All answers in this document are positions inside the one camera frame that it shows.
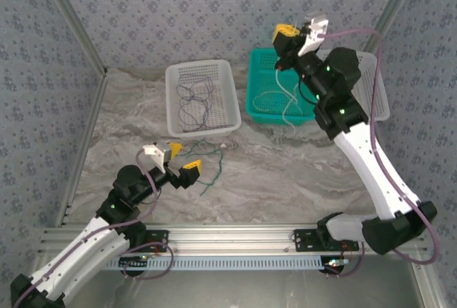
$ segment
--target gray wall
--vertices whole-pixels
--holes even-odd
[[[436,266],[457,307],[457,0],[406,0],[384,48],[391,118],[381,134],[403,178],[438,208]]]
[[[55,221],[99,79],[53,0],[0,2],[0,307],[10,307],[37,228]]]
[[[271,47],[274,26],[328,13],[331,31],[373,26],[386,0],[71,0],[107,66],[166,66],[189,59],[245,62]],[[347,39],[360,48],[364,37]]]

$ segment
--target marble tabletop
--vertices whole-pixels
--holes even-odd
[[[230,136],[209,139],[226,146],[219,180],[202,196],[201,184],[186,190],[166,185],[147,221],[313,223],[332,212],[374,213],[352,164],[317,124],[307,122],[290,136],[289,126],[254,123],[244,108],[247,70],[234,67],[232,71],[243,122]],[[111,190],[117,171],[135,164],[135,154],[144,144],[173,139],[166,126],[164,73],[163,69],[109,69],[65,222],[90,220]],[[218,161],[217,155],[203,157],[203,181],[212,180]]]

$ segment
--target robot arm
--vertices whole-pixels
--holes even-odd
[[[181,167],[179,175],[168,168],[168,162],[181,149],[180,144],[159,142],[144,146],[143,149],[156,165],[149,175],[157,190],[166,183],[186,189],[200,176],[200,160]],[[33,285],[35,287],[22,299],[19,307],[65,307],[75,293],[111,259],[146,242],[146,226],[140,221],[119,228],[109,226],[137,219],[140,214],[137,205],[152,193],[149,181],[137,166],[128,165],[119,170],[113,187],[96,216],[70,245],[30,277],[20,274],[15,278],[11,283],[12,304],[16,304]]]
[[[377,216],[335,213],[322,219],[318,223],[322,243],[367,242],[375,252],[385,254],[417,237],[425,226],[398,195],[373,154],[368,117],[351,93],[361,76],[356,52],[337,47],[324,60],[316,55],[327,26],[328,19],[323,14],[310,16],[301,29],[279,24],[273,35],[279,56],[276,68],[295,70],[299,81],[318,99],[314,108],[318,125],[354,165],[376,208]],[[395,183],[431,221],[436,216],[433,203],[421,202],[400,178],[377,140],[375,143]]]

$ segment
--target purple wire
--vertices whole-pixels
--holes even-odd
[[[204,77],[203,79],[200,79],[196,82],[194,82],[190,87],[187,87],[187,86],[184,86],[182,83],[181,83],[181,80],[183,78],[186,78],[186,77],[191,77],[191,78],[194,78],[194,77]],[[198,94],[195,94],[194,91],[193,91],[193,87],[198,84],[198,83],[201,83],[203,82],[205,84],[205,87],[206,87],[206,90],[208,92],[208,95],[206,96],[206,98],[203,98],[203,97],[199,97],[197,96]],[[179,90],[178,88],[181,87],[183,88],[184,90],[187,90],[189,93],[190,93],[190,96],[182,96],[180,93],[179,93]],[[176,92],[178,93],[178,95],[181,97],[179,102],[180,102],[180,108],[179,108],[179,111],[178,111],[178,117],[179,119],[181,120],[181,122],[187,126],[196,126],[196,128],[192,128],[192,129],[184,129],[183,128],[183,131],[184,132],[190,132],[190,131],[199,131],[199,130],[202,130],[203,128],[205,129],[208,129],[208,126],[206,125],[206,122],[208,120],[208,117],[209,117],[209,111],[210,109],[212,108],[213,106],[213,100],[212,100],[212,97],[211,95],[213,94],[214,92],[214,83],[213,83],[213,80],[211,79],[211,77],[205,75],[205,74],[184,74],[184,75],[181,75],[179,77],[179,84],[178,86],[176,87]],[[208,100],[210,99],[211,97],[211,105],[209,106],[209,103],[208,103]],[[197,101],[197,102],[200,102],[204,105],[205,107],[205,112],[202,116],[202,122],[199,123],[197,118],[192,115],[191,113],[189,113],[188,111],[186,111],[184,109],[185,106],[188,106],[189,104],[192,103],[192,101]],[[187,122],[185,122],[182,118],[181,118],[181,111],[183,111],[185,114],[189,115],[194,121],[195,121],[195,124],[188,124]]]
[[[438,241],[438,235],[427,219],[427,217],[423,214],[423,212],[406,196],[406,194],[401,190],[401,188],[395,183],[395,181],[392,179],[391,175],[388,173],[388,170],[384,166],[384,163],[382,162],[381,157],[378,154],[378,150],[376,148],[376,121],[375,121],[375,106],[376,106],[376,89],[377,89],[377,83],[378,83],[378,75],[379,71],[381,70],[381,60],[382,60],[382,36],[375,31],[374,29],[370,28],[356,28],[356,29],[351,29],[348,31],[342,31],[339,33],[334,33],[334,34],[319,34],[318,36],[321,38],[325,39],[334,39],[338,38],[340,36],[345,36],[348,34],[355,34],[355,33],[368,33],[368,34],[374,34],[378,38],[378,61],[376,62],[376,69],[375,69],[375,74],[374,74],[374,80],[373,80],[373,95],[371,97],[371,116],[370,116],[370,142],[371,142],[371,148],[373,149],[373,154],[375,156],[376,161],[378,162],[379,167],[381,168],[381,171],[384,173],[386,176],[387,180],[392,184],[392,187],[395,188],[395,190],[398,192],[400,197],[414,210],[414,212],[421,218],[422,222],[426,225],[427,230],[430,232],[431,238],[433,240],[433,253],[430,257],[430,259],[427,260],[419,260],[419,259],[413,259],[407,254],[401,253],[397,249],[394,249],[394,252],[401,258],[405,259],[407,262],[411,262],[414,264],[420,264],[420,265],[428,265],[433,262],[435,262],[439,256],[440,252],[440,245]]]
[[[356,273],[357,270],[360,269],[360,266],[362,265],[362,261],[363,261],[363,256],[365,255],[365,244],[363,242],[361,243],[361,247],[362,247],[362,253],[361,253],[360,257],[358,258],[358,262],[357,262],[356,266],[351,271],[346,272],[345,274],[340,274],[338,271],[336,271],[335,269],[332,269],[331,267],[325,267],[327,270],[335,273],[335,274],[328,274],[328,275],[335,277],[335,278],[344,278],[344,277],[349,277],[352,274]]]
[[[14,304],[13,308],[19,308],[19,305],[21,304],[21,302],[35,289],[37,288],[41,283],[43,283],[44,281],[44,278],[48,279],[49,276],[57,269],[57,267],[59,267],[66,259],[68,259],[68,257],[70,257],[73,252],[75,252],[83,243],[87,242],[87,240],[89,240],[90,238],[92,238],[95,234],[98,234],[106,229],[115,229],[115,228],[120,228],[120,227],[126,227],[126,226],[130,226],[131,224],[135,224],[137,222],[140,222],[141,220],[143,220],[145,217],[148,217],[149,215],[152,214],[152,212],[154,211],[154,209],[156,208],[156,205],[157,205],[157,199],[158,199],[158,193],[157,193],[157,188],[156,188],[156,185],[154,184],[154,180],[151,178],[151,175],[148,173],[148,170],[146,169],[146,167],[143,165],[143,163],[140,161],[139,159],[139,156],[140,154],[142,154],[144,152],[143,149],[141,149],[140,151],[138,151],[138,153],[136,154],[136,162],[138,163],[138,167],[140,168],[141,172],[143,172],[143,174],[146,176],[146,178],[148,179],[149,181],[149,184],[151,185],[151,188],[152,188],[152,191],[154,193],[154,202],[153,204],[151,205],[151,207],[149,208],[149,210],[141,217],[137,217],[136,219],[134,220],[131,220],[131,221],[127,221],[127,222],[122,222],[120,224],[110,224],[109,226],[105,226],[105,227],[102,227],[102,228],[98,228],[96,229],[95,231],[89,233],[87,236],[85,236],[84,238],[82,238],[79,242],[77,242],[72,248],[70,248],[70,250],[65,253],[62,258],[60,258],[51,268],[49,268],[49,270],[43,275],[42,278],[40,278],[38,281],[36,281],[36,283],[33,283],[16,301],[16,303]]]
[[[124,266],[124,270],[122,271],[124,273],[125,277],[132,278],[136,281],[148,281],[150,279],[157,279],[157,278],[163,277],[170,272],[171,268],[173,267],[173,263],[174,263],[174,253],[173,253],[173,250],[171,249],[171,247],[163,242],[148,242],[147,244],[143,244],[143,245],[134,247],[133,249],[128,249],[127,251],[121,253],[120,255],[122,256],[124,254],[132,253],[132,252],[135,252],[139,249],[143,249],[144,247],[148,247],[148,246],[162,246],[162,247],[165,247],[167,250],[169,250],[170,256],[171,256],[170,264],[160,274],[155,274],[154,276],[147,276],[147,277],[132,277],[127,274],[127,267],[129,267],[130,263],[135,262],[134,260],[131,260],[131,261],[127,262],[127,264]]]

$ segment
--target purple cable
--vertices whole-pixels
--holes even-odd
[[[378,162],[379,167],[381,168],[381,171],[384,173],[386,176],[387,180],[392,184],[392,187],[395,188],[395,190],[398,192],[400,197],[414,210],[414,212],[421,218],[422,222],[426,225],[427,230],[430,232],[431,238],[433,240],[433,253],[430,257],[430,259],[427,260],[418,260],[418,259],[413,259],[407,254],[401,253],[397,249],[394,249],[394,252],[400,256],[401,258],[405,259],[407,262],[411,262],[414,264],[420,264],[420,265],[428,265],[433,262],[435,262],[439,256],[440,252],[440,245],[438,241],[438,235],[436,234],[435,229],[427,219],[427,217],[423,214],[423,212],[406,196],[406,194],[401,190],[401,188],[395,183],[395,181],[392,179],[391,175],[388,173],[386,167],[384,166],[384,163],[381,160],[381,157],[378,154],[378,150],[376,148],[376,121],[375,121],[375,106],[376,106],[376,89],[377,89],[377,83],[378,83],[378,75],[379,71],[381,70],[381,60],[382,60],[382,36],[375,31],[374,29],[370,28],[356,28],[356,29],[351,29],[348,31],[342,31],[339,33],[334,33],[334,34],[319,34],[318,36],[321,38],[325,39],[334,39],[338,38],[340,36],[345,36],[348,34],[355,34],[355,33],[368,33],[368,34],[374,34],[378,38],[379,46],[378,46],[378,61],[376,62],[376,69],[375,69],[375,74],[374,74],[374,80],[373,80],[373,96],[371,97],[371,116],[370,116],[370,142],[371,142],[371,148],[373,149],[373,154],[375,156],[376,161]]]
[[[335,278],[344,278],[344,277],[349,277],[352,274],[354,274],[355,272],[357,272],[357,270],[360,269],[360,266],[362,265],[363,256],[365,255],[365,244],[363,242],[361,243],[361,247],[362,247],[362,253],[361,253],[360,257],[358,258],[358,262],[357,262],[356,266],[351,271],[346,272],[345,274],[340,274],[338,271],[336,271],[335,269],[332,269],[331,267],[325,267],[327,270],[335,272],[335,274],[328,274],[328,275],[335,277]]]
[[[181,80],[183,78],[186,78],[186,77],[191,77],[191,78],[194,78],[194,77],[203,77],[203,79],[200,79],[196,82],[194,82],[190,87],[187,87],[187,86],[184,86],[182,83],[181,83]],[[194,91],[193,91],[193,87],[198,84],[198,83],[201,83],[203,82],[205,84],[205,87],[206,87],[206,90],[208,92],[206,98],[203,98],[203,97],[199,97],[197,96],[198,94],[195,94]],[[190,94],[190,96],[182,96],[180,93],[179,93],[179,90],[178,88],[181,87],[183,88],[184,90],[187,90]],[[212,100],[212,97],[211,95],[213,94],[213,91],[214,91],[214,83],[213,83],[213,80],[211,79],[211,77],[205,75],[205,74],[184,74],[184,75],[181,75],[179,77],[179,81],[178,81],[178,86],[176,87],[176,92],[178,93],[178,95],[181,97],[180,100],[179,100],[179,103],[180,103],[180,108],[179,108],[179,111],[178,111],[178,117],[179,119],[181,120],[181,122],[187,126],[197,126],[196,128],[192,128],[192,129],[187,129],[187,130],[184,130],[184,132],[189,132],[189,131],[199,131],[203,128],[207,129],[208,126],[206,125],[206,121],[208,119],[208,116],[209,116],[209,111],[211,109],[211,107],[213,106],[213,100]],[[208,103],[208,100],[210,99],[211,97],[211,105],[209,106],[209,103]],[[185,106],[188,106],[189,104],[192,103],[192,101],[197,101],[197,102],[200,102],[204,105],[205,107],[205,112],[202,116],[202,122],[199,123],[197,121],[197,118],[192,115],[191,113],[189,113],[188,111],[186,111],[184,109]],[[194,121],[195,123],[194,124],[188,124],[187,122],[185,122],[182,118],[181,118],[181,111],[183,111],[185,114],[189,115]]]
[[[139,249],[143,249],[144,247],[148,247],[148,246],[162,246],[162,247],[165,247],[167,250],[169,250],[170,256],[171,256],[170,264],[160,274],[155,274],[154,276],[147,276],[147,277],[132,277],[127,274],[127,267],[129,267],[130,263],[135,262],[134,260],[131,260],[131,261],[127,262],[124,269],[122,270],[125,277],[132,278],[136,281],[148,281],[150,279],[157,279],[157,278],[163,277],[170,272],[171,268],[173,267],[173,263],[174,263],[174,253],[173,253],[173,250],[171,249],[171,247],[167,244],[164,244],[163,242],[148,242],[147,244],[143,244],[143,245],[134,247],[133,249],[128,249],[127,251],[122,252],[120,255],[122,256],[124,254],[132,253],[132,252],[135,252]]]
[[[102,228],[98,228],[96,229],[95,231],[93,231],[92,233],[89,233],[87,236],[85,236],[84,238],[82,238],[79,242],[77,242],[67,253],[65,253],[62,258],[60,258],[44,275],[42,278],[40,278],[38,281],[36,281],[36,283],[33,283],[16,301],[16,303],[14,304],[13,308],[19,308],[19,305],[21,304],[21,302],[35,289],[37,288],[41,283],[43,283],[44,281],[44,278],[49,278],[49,275],[51,275],[56,269],[57,267],[59,267],[68,257],[70,257],[73,252],[75,252],[83,243],[87,242],[88,239],[92,238],[95,234],[98,234],[106,229],[115,229],[115,228],[120,228],[120,227],[125,227],[125,226],[129,226],[131,224],[135,224],[137,222],[140,222],[141,220],[143,220],[145,217],[148,217],[149,215],[152,214],[152,212],[154,211],[154,209],[156,208],[156,205],[157,205],[157,199],[158,199],[158,196],[159,194],[157,193],[157,188],[156,188],[156,185],[154,184],[154,180],[151,178],[151,175],[148,173],[148,170],[146,169],[146,167],[143,165],[143,163],[140,161],[139,159],[139,156],[140,154],[142,154],[144,152],[143,149],[141,149],[140,151],[138,151],[138,153],[136,154],[136,162],[138,163],[138,167],[140,168],[141,172],[143,172],[143,174],[146,176],[146,178],[148,179],[149,181],[149,184],[151,185],[151,188],[152,188],[152,191],[154,193],[154,202],[153,204],[151,205],[151,207],[149,208],[149,210],[141,217],[137,217],[136,219],[134,220],[131,220],[131,221],[128,221],[128,222],[122,222],[120,224],[110,224],[109,226],[105,226],[105,227],[102,227]]]

